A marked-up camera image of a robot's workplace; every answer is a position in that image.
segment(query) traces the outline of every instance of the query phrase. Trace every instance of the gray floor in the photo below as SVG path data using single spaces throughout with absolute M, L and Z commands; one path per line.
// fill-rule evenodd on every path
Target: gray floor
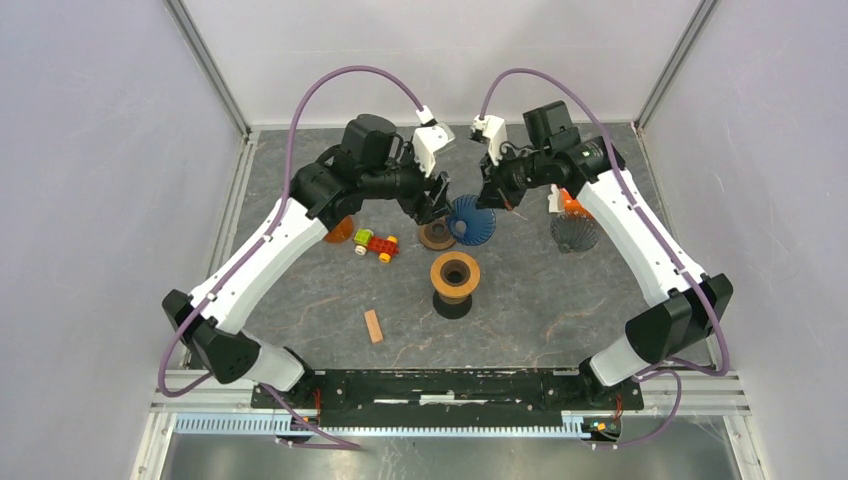
M 451 177 L 449 196 L 479 193 L 478 162 L 485 148 L 455 127 L 457 145 L 437 166 Z M 627 124 L 609 125 L 636 185 L 664 218 L 639 141 Z M 597 135 L 581 126 L 584 137 Z M 295 167 L 341 139 L 341 129 L 298 132 Z M 527 143 L 523 126 L 510 139 Z M 279 196 L 286 132 L 262 132 L 236 233 L 241 245 Z M 482 280 L 472 311 L 447 320 L 433 311 L 429 269 L 438 253 L 417 241 L 416 226 L 395 202 L 370 201 L 357 228 L 395 235 L 401 253 L 388 265 L 360 257 L 353 244 L 321 243 L 299 258 L 251 315 L 247 328 L 297 351 L 316 368 L 570 366 L 603 349 L 645 302 L 627 264 L 602 234 L 582 254 L 559 253 L 549 234 L 549 192 L 529 191 L 515 212 L 498 212 L 494 236 L 474 256 Z M 375 309 L 385 341 L 372 345 L 363 313 Z M 705 344 L 685 357 L 707 362 Z
M 658 420 L 625 417 L 624 440 Z M 740 478 L 720 417 L 678 418 L 638 447 L 592 452 L 577 440 L 360 438 L 362 452 L 290 450 L 269 437 L 176 435 L 163 479 Z

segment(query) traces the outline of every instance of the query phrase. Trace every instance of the metal corner post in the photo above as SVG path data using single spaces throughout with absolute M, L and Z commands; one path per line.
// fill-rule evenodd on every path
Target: metal corner post
M 710 16 L 715 10 L 715 6 L 718 2 L 719 0 L 701 0 L 698 7 L 695 8 L 695 13 L 689 20 L 689 24 L 683 31 L 683 35 L 680 37 L 680 40 L 677 41 L 677 46 L 674 47 L 671 57 L 665 64 L 665 67 L 663 68 L 659 79 L 657 79 L 657 83 L 654 85 L 653 90 L 651 90 L 651 94 L 648 96 L 645 106 L 642 107 L 642 111 L 640 111 L 639 116 L 636 117 L 634 126 L 637 130 L 644 129 L 651 120 L 651 117 L 654 115 L 654 112 L 656 112 L 660 101 L 662 101 L 662 98 L 668 91 L 669 86 L 677 76 L 680 66 L 689 55 L 692 45 L 701 34 L 704 25 L 707 23 L 707 20 L 710 19 Z
M 180 28 L 186 42 L 188 42 L 189 47 L 191 47 L 191 51 L 197 59 L 197 63 L 200 64 L 200 68 L 203 70 L 203 73 L 206 75 L 206 78 L 209 80 L 212 88 L 215 89 L 215 94 L 224 105 L 224 109 L 227 111 L 227 115 L 233 122 L 233 126 L 235 126 L 236 130 L 238 130 L 239 133 L 241 133 L 246 139 L 248 135 L 250 135 L 250 125 L 241 113 L 232 92 L 230 92 L 230 89 L 227 87 L 227 83 L 224 81 L 224 77 L 221 76 L 221 71 L 218 70 L 218 66 L 212 59 L 212 55 L 209 53 L 209 49 L 206 47 L 203 37 L 200 36 L 197 26 L 191 19 L 191 15 L 185 6 L 185 3 L 183 0 L 164 0 L 164 2 L 168 7 L 168 10 L 171 12 L 171 15 L 174 17 L 174 21 Z

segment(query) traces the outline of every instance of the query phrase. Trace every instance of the cable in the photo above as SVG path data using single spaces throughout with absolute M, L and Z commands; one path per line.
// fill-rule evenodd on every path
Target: cable
M 602 443 L 594 443 L 594 442 L 585 442 L 588 443 L 589 446 L 592 447 L 592 450 L 618 450 L 619 448 L 625 447 L 633 447 L 636 445 L 640 445 L 645 442 L 649 442 L 654 438 L 661 435 L 665 432 L 669 426 L 671 426 L 671 422 L 674 420 L 674 417 L 677 416 L 677 410 L 680 409 L 680 400 L 683 398 L 683 382 L 680 380 L 680 375 L 677 374 L 674 370 L 655 370 L 647 375 L 645 375 L 641 380 L 637 380 L 637 382 L 645 382 L 654 377 L 658 377 L 660 375 L 669 374 L 674 377 L 675 382 L 677 383 L 677 395 L 674 397 L 674 405 L 671 407 L 671 412 L 663 421 L 662 425 L 659 428 L 654 430 L 653 432 L 645 435 L 644 437 L 637 438 L 635 440 L 628 440 L 626 442 L 618 442 L 615 445 L 605 445 Z
M 327 433 L 327 432 L 321 430 L 320 428 L 316 427 L 315 425 L 312 425 L 305 418 L 300 416 L 300 414 L 295 412 L 294 409 L 291 408 L 291 406 L 288 403 L 286 403 L 285 400 L 283 400 L 283 397 L 281 397 L 280 394 L 277 393 L 277 391 L 274 389 L 274 387 L 272 387 L 268 384 L 265 384 L 265 383 L 260 383 L 259 385 L 262 386 L 262 388 L 264 388 L 265 391 L 270 393 L 271 396 L 274 397 L 274 400 L 276 400 L 276 402 L 279 403 L 280 406 L 283 407 L 283 409 L 285 411 L 287 411 L 289 413 L 289 415 L 292 416 L 292 418 L 297 420 L 297 422 L 299 424 L 303 425 L 304 428 L 306 428 L 310 432 L 320 436 L 321 438 L 327 439 L 327 440 L 329 440 L 331 442 L 335 442 L 337 444 L 337 445 L 326 445 L 326 444 L 320 444 L 320 443 L 319 444 L 289 443 L 290 446 L 295 447 L 295 448 L 314 448 L 314 449 L 325 449 L 325 450 L 331 449 L 329 447 L 332 447 L 332 449 L 336 449 L 336 450 L 359 450 L 360 448 L 362 448 L 356 443 L 348 442 L 347 440 L 342 440 L 339 437 L 334 437 L 334 436 L 330 435 L 329 433 Z
M 480 120 L 484 119 L 486 116 L 486 109 L 489 107 L 489 102 L 492 100 L 492 94 L 495 93 L 495 88 L 498 86 L 501 80 L 514 73 L 524 73 L 527 75 L 533 75 L 541 79 L 547 80 L 548 82 L 559 88 L 563 93 L 568 95 L 568 97 L 571 98 L 571 100 L 573 100 L 574 103 L 576 103 L 583 110 L 583 112 L 586 114 L 587 117 L 589 117 L 589 120 L 591 120 L 592 123 L 595 124 L 598 130 L 600 130 L 601 137 L 603 137 L 604 139 L 604 146 L 606 147 L 607 153 L 610 157 L 610 165 L 612 166 L 613 175 L 615 175 L 615 178 L 618 181 L 618 185 L 621 187 L 622 193 L 624 193 L 624 196 L 627 198 L 627 201 L 633 208 L 633 211 L 635 211 L 636 214 L 639 215 L 639 218 L 642 219 L 642 222 L 645 224 L 645 227 L 648 228 L 648 230 L 651 232 L 651 235 L 654 236 L 654 238 L 657 240 L 657 243 L 660 244 L 660 247 L 662 247 L 666 255 L 668 255 L 668 258 L 671 260 L 677 270 L 681 272 L 684 280 L 686 280 L 689 286 L 692 287 L 692 290 L 695 292 L 695 295 L 698 297 L 698 300 L 701 302 L 701 305 L 707 312 L 707 316 L 710 319 L 710 325 L 713 327 L 713 332 L 715 333 L 716 339 L 718 340 L 719 351 L 721 353 L 721 367 L 717 369 L 703 367 L 687 360 L 683 360 L 679 357 L 670 357 L 669 360 L 683 365 L 687 368 L 691 368 L 692 370 L 704 373 L 706 375 L 714 377 L 721 377 L 726 375 L 728 370 L 730 370 L 730 354 L 727 350 L 727 341 L 724 338 L 724 333 L 721 330 L 721 325 L 719 325 L 718 316 L 716 315 L 715 309 L 713 309 L 713 306 L 710 304 L 710 301 L 704 293 L 704 290 L 701 288 L 701 285 L 698 284 L 698 282 L 695 281 L 692 275 L 686 271 L 686 267 L 685 265 L 683 265 L 683 262 L 680 260 L 680 257 L 677 256 L 677 253 L 675 253 L 671 245 L 669 245 L 669 243 L 665 241 L 665 238 L 663 238 L 657 226 L 654 225 L 654 222 L 651 221 L 651 219 L 642 209 L 642 206 L 638 204 L 635 195 L 633 195 L 633 192 L 631 192 L 630 189 L 627 188 L 627 184 L 624 182 L 624 176 L 621 174 L 621 167 L 618 166 L 618 160 L 615 157 L 615 150 L 612 147 L 612 138 L 610 136 L 610 133 L 604 126 L 604 124 L 601 123 L 600 120 L 598 120 L 598 117 L 596 117 L 595 114 L 592 113 L 592 111 L 589 109 L 589 106 L 586 105 L 586 103 L 583 102 L 583 100 L 581 100 L 580 97 L 578 97 L 568 87 L 563 85 L 562 82 L 544 72 L 540 72 L 539 70 L 534 70 L 532 68 L 510 68 L 509 70 L 505 70 L 500 75 L 498 75 L 497 78 L 495 78 L 495 80 L 492 82 L 492 86 L 489 87 L 489 91 L 486 92 L 486 98 L 483 100 L 483 106 L 480 108 Z M 644 375 L 648 371 L 654 370 L 659 366 L 660 364 L 657 364 L 646 368 L 642 372 L 637 373 L 637 378 L 639 376 Z
M 214 295 L 217 294 L 224 287 L 224 285 L 226 285 L 226 283 L 230 280 L 230 278 L 232 278 L 232 276 L 235 275 L 236 272 L 238 272 L 239 269 L 242 266 L 244 266 L 244 264 L 247 263 L 247 261 L 250 260 L 251 257 L 253 257 L 253 255 L 265 243 L 265 237 L 271 236 L 274 233 L 274 231 L 280 225 L 280 220 L 285 215 L 287 207 L 288 207 L 287 202 L 289 200 L 289 193 L 290 193 L 290 190 L 291 190 L 292 159 L 294 157 L 295 133 L 297 132 L 297 125 L 300 122 L 300 117 L 303 115 L 303 110 L 306 107 L 306 103 L 309 101 L 310 98 L 312 98 L 312 95 L 314 95 L 315 92 L 322 85 L 324 85 L 328 81 L 332 80 L 333 78 L 338 77 L 339 75 L 344 75 L 345 73 L 351 73 L 351 72 L 373 73 L 373 74 L 380 75 L 381 77 L 384 77 L 384 78 L 390 80 L 392 83 L 397 85 L 401 90 L 403 90 L 404 93 L 406 93 L 406 95 L 409 97 L 409 99 L 412 100 L 412 103 L 415 104 L 415 108 L 418 111 L 424 110 L 424 105 L 421 103 L 420 100 L 418 100 L 418 97 L 415 96 L 415 94 L 412 92 L 412 90 L 410 90 L 410 88 L 408 86 L 406 86 L 406 84 L 404 84 L 399 78 L 397 78 L 396 76 L 392 75 L 391 73 L 389 73 L 385 70 L 382 70 L 382 69 L 379 69 L 379 68 L 376 68 L 376 67 L 371 67 L 371 66 L 368 66 L 368 65 L 351 65 L 351 66 L 342 67 L 342 68 L 333 70 L 332 72 L 330 72 L 330 73 L 324 75 L 323 77 L 319 78 L 318 81 L 316 81 L 311 87 L 309 87 L 309 89 L 303 95 L 303 98 L 300 99 L 300 103 L 298 103 L 297 108 L 294 111 L 294 115 L 292 116 L 291 126 L 289 127 L 288 137 L 287 137 L 287 140 L 286 140 L 286 159 L 285 159 L 285 173 L 284 173 L 285 180 L 283 182 L 283 192 L 280 195 L 280 208 L 277 210 L 277 213 L 274 215 L 274 219 L 271 221 L 271 224 L 265 230 L 263 236 L 259 240 L 257 240 L 256 243 L 254 243 L 247 250 L 247 252 L 245 252 L 245 254 L 241 258 L 239 258 L 233 264 L 232 267 L 230 267 L 229 270 L 227 270 L 226 272 L 221 274 L 221 278 L 218 280 L 217 283 L 215 283 L 215 285 L 209 291 L 209 293 L 207 294 L 207 297 L 203 298 L 203 300 L 200 301 L 200 303 L 191 311 L 191 313 L 189 313 L 189 315 L 186 317 L 186 319 L 183 321 L 183 323 L 179 326 L 179 328 L 177 328 L 176 332 L 174 332 L 174 336 L 171 338 L 171 341 L 168 343 L 168 347 L 165 349 L 165 353 L 162 355 L 162 360 L 159 362 L 159 372 L 158 372 L 158 375 L 157 375 L 157 384 L 158 384 L 158 387 L 159 387 L 159 391 L 162 393 L 162 395 L 165 395 L 166 397 L 169 397 L 169 398 L 174 398 L 174 397 L 179 397 L 181 395 L 185 395 L 186 393 L 190 392 L 195 387 L 197 387 L 201 383 L 205 382 L 206 380 L 208 380 L 212 376 L 211 372 L 206 373 L 203 376 L 201 376 L 200 378 L 198 378 L 197 380 L 195 380 L 194 382 L 192 382 L 191 384 L 189 384 L 188 386 L 186 386 L 185 388 L 183 388 L 181 390 L 176 390 L 176 391 L 168 389 L 167 385 L 165 385 L 165 373 L 168 369 L 168 361 L 170 360 L 171 356 L 174 354 L 174 349 L 176 348 L 177 343 L 179 343 L 182 336 L 189 329 L 189 327 L 194 323 L 194 321 L 197 319 L 197 317 L 200 316 L 200 312 L 202 312 L 203 309 L 206 308 L 207 305 L 209 305 L 209 302 L 210 302 L 210 299 L 209 299 L 210 296 L 209 295 L 211 294 L 212 298 L 214 298 Z M 278 402 L 283 406 L 283 408 L 286 408 L 287 410 L 290 408 L 290 407 L 288 407 L 288 405 L 285 402 L 282 401 L 282 398 L 279 398 Z M 327 447 L 341 448 L 341 447 L 337 447 L 335 445 L 320 445 L 320 446 L 315 445 L 315 448 L 327 448 Z

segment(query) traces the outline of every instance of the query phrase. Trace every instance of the green toy block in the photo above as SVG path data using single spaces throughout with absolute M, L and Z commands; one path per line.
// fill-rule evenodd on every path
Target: green toy block
M 374 232 L 371 230 L 368 230 L 367 228 L 360 228 L 356 231 L 356 235 L 353 236 L 353 243 L 367 247 L 368 242 L 371 241 L 371 237 L 373 236 Z

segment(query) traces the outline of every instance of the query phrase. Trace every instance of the blue ribbed bowl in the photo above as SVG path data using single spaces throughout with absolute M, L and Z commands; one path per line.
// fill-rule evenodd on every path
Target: blue ribbed bowl
M 448 228 L 457 242 L 469 247 L 486 243 L 495 233 L 495 212 L 491 208 L 477 209 L 477 195 L 463 195 L 453 201 L 454 214 L 448 217 Z M 457 223 L 465 222 L 465 231 Z

